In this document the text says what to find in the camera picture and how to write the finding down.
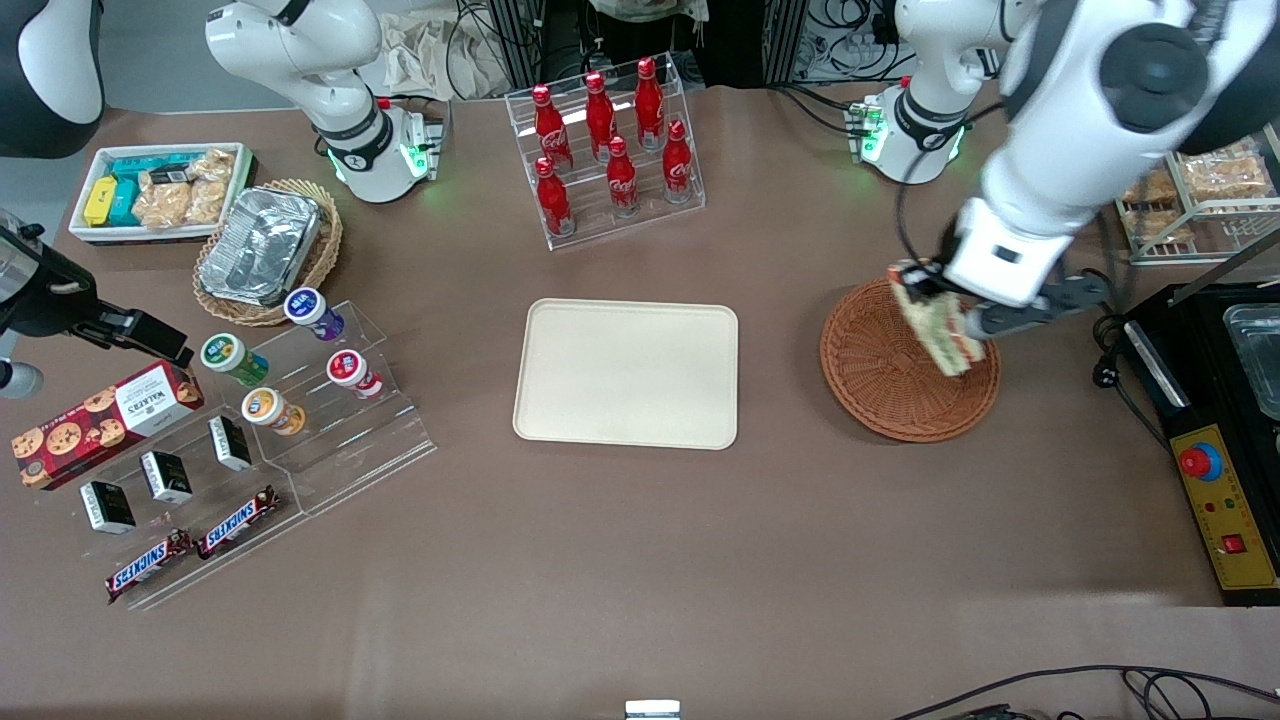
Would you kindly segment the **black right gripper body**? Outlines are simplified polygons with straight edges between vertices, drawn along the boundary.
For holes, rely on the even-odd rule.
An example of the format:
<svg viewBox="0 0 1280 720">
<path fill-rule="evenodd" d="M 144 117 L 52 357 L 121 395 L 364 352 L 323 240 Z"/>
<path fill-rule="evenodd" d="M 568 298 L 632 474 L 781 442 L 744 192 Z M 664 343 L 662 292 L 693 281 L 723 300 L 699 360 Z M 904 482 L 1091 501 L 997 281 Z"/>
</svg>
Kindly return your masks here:
<svg viewBox="0 0 1280 720">
<path fill-rule="evenodd" d="M 1 328 L 26 337 L 69 334 L 125 343 L 133 316 L 99 297 L 96 279 L 42 241 L 44 228 L 3 211 Z"/>
</svg>

